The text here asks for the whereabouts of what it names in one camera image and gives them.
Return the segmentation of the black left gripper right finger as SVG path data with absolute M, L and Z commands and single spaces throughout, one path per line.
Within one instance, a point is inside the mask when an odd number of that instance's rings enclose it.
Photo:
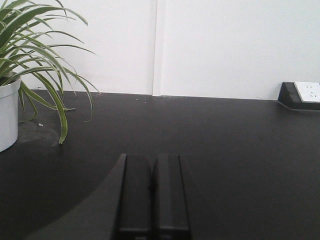
M 153 234 L 156 240 L 189 240 L 190 224 L 180 158 L 160 154 L 153 168 Z

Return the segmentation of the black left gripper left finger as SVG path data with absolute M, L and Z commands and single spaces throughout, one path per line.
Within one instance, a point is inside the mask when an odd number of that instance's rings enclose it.
M 118 240 L 150 240 L 151 168 L 144 156 L 127 155 L 116 231 Z

